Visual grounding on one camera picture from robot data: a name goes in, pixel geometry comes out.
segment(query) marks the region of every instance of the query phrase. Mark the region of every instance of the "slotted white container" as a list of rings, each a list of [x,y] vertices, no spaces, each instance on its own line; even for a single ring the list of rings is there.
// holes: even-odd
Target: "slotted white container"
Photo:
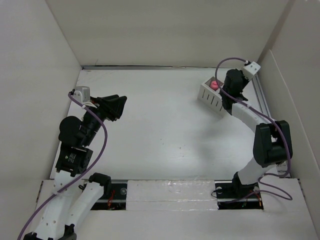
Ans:
[[[212,78],[203,82],[200,85],[198,99],[220,116],[224,116],[227,111],[222,106],[222,98],[218,93],[218,90],[215,91],[212,88],[210,88],[211,81],[215,80],[216,79],[213,76]]]

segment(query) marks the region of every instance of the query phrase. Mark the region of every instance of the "white basket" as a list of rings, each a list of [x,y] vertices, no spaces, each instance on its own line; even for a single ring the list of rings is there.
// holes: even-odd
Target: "white basket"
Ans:
[[[208,81],[205,81],[201,84],[198,99],[215,111],[217,114],[224,116],[226,114],[226,110],[222,106],[222,98],[220,94],[210,88],[211,81],[215,81],[215,77],[213,76]]]

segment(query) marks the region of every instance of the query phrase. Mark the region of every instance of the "pink object in basket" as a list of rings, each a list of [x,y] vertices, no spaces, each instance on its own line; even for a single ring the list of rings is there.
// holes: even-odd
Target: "pink object in basket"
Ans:
[[[218,88],[219,88],[217,82],[216,82],[216,81],[212,81],[212,82],[210,83],[210,88],[213,89],[213,90],[215,90],[215,91],[217,91]]]

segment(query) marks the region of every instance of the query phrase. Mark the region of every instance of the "cable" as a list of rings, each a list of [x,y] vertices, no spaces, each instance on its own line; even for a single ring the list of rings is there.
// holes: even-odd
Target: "cable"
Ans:
[[[76,103],[77,105],[79,105],[80,107],[83,107],[83,105],[78,102],[77,100],[75,100],[72,95],[71,92],[68,93],[68,97],[71,99],[72,102]],[[64,187],[62,187],[61,189],[59,189],[57,192],[61,193],[63,192],[65,189],[67,189],[68,187],[70,187],[71,185],[73,185],[75,182],[77,182],[79,179],[82,179],[84,175],[86,175],[93,167],[94,165],[96,165],[96,163],[99,161],[99,159],[101,158],[102,154],[105,151],[106,145],[107,145],[107,139],[108,139],[108,131],[107,128],[104,124],[103,121],[101,121],[101,119],[94,113],[92,112],[88,107],[84,107],[84,109],[91,114],[102,126],[103,131],[104,131],[104,142],[103,142],[103,146],[98,154],[98,156],[96,157],[96,159],[94,160],[94,162],[82,173],[80,174],[78,177],[76,177],[74,180],[72,180],[71,182],[69,182],[68,184],[66,184]],[[35,216],[40,212],[41,209],[44,208],[45,205],[47,205],[47,203],[49,203],[56,195],[53,194],[51,195],[47,200],[45,200],[40,207],[38,207],[34,213],[31,215],[31,217],[28,219],[28,221],[25,223],[25,225],[23,226],[17,240],[21,240],[22,239],[22,235],[24,234],[25,230],[27,229],[28,225],[32,222],[32,220],[35,218]]]
[[[265,119],[267,119],[268,121],[270,121],[270,122],[275,126],[275,128],[277,129],[277,131],[278,131],[278,133],[279,133],[279,135],[280,135],[280,137],[281,137],[281,139],[282,139],[283,145],[284,145],[285,154],[286,154],[286,158],[287,158],[287,170],[285,171],[284,174],[266,173],[266,174],[264,174],[264,176],[275,176],[275,177],[279,177],[279,178],[284,178],[285,176],[287,176],[287,175],[290,173],[290,170],[291,170],[290,151],[289,151],[289,147],[288,147],[288,143],[287,143],[287,141],[286,141],[286,138],[285,138],[283,132],[281,131],[280,127],[276,124],[276,122],[275,122],[271,117],[263,114],[262,112],[259,112],[258,110],[256,110],[256,109],[253,108],[252,106],[248,106],[248,104],[246,104],[245,102],[243,102],[243,101],[241,101],[241,100],[239,100],[239,99],[236,99],[235,97],[233,97],[233,96],[231,96],[230,94],[228,94],[225,90],[223,90],[223,88],[221,87],[221,85],[222,85],[223,83],[222,83],[220,80],[218,80],[218,69],[219,69],[219,67],[221,66],[222,63],[224,63],[224,62],[226,62],[226,61],[228,61],[228,60],[239,60],[239,61],[242,61],[242,62],[246,62],[245,59],[240,58],[240,57],[228,57],[228,58],[225,58],[225,59],[221,60],[221,61],[218,63],[218,65],[216,66],[216,69],[215,69],[215,73],[214,73],[215,81],[216,81],[216,83],[217,83],[220,91],[222,91],[222,93],[224,93],[224,94],[225,94],[226,96],[228,96],[230,99],[234,100],[236,103],[239,103],[239,104],[241,104],[241,105],[249,108],[249,109],[250,109],[252,112],[254,112],[255,114],[264,117]],[[279,194],[277,194],[277,193],[274,193],[274,192],[271,192],[271,191],[267,191],[267,190],[257,190],[257,191],[254,191],[254,192],[249,193],[248,195],[246,195],[246,196],[244,196],[244,197],[242,197],[242,198],[235,199],[235,200],[233,200],[233,201],[228,201],[228,202],[226,202],[226,203],[235,203],[235,202],[238,202],[238,201],[240,201],[240,200],[242,200],[242,199],[246,199],[246,198],[250,197],[250,196],[253,195],[253,194],[257,194],[257,193],[261,193],[261,192],[273,194],[273,195],[275,195],[275,196],[278,196],[278,197],[280,197],[280,198],[283,198],[283,199],[286,199],[286,200],[289,200],[289,201],[291,201],[291,200],[293,199],[292,196],[291,196],[288,192],[282,190],[281,188],[279,188],[279,187],[277,187],[277,186],[274,186],[274,185],[271,185],[271,184],[267,184],[267,183],[261,182],[261,179],[262,179],[262,178],[263,178],[263,176],[258,179],[258,182],[259,182],[260,184],[265,185],[265,186],[268,186],[268,187],[271,187],[271,188],[274,188],[274,189],[277,189],[277,190],[285,193],[288,197],[285,197],[285,196],[282,196],[282,195],[279,195]]]

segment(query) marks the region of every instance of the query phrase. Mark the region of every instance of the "white wall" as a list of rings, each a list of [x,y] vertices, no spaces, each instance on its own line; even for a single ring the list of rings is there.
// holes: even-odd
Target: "white wall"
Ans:
[[[46,1],[81,65],[200,67],[257,60],[288,2]]]
[[[0,0],[0,180],[45,179],[80,65],[43,0]]]
[[[320,236],[320,2],[296,0],[260,73],[272,116],[290,124],[292,173]]]

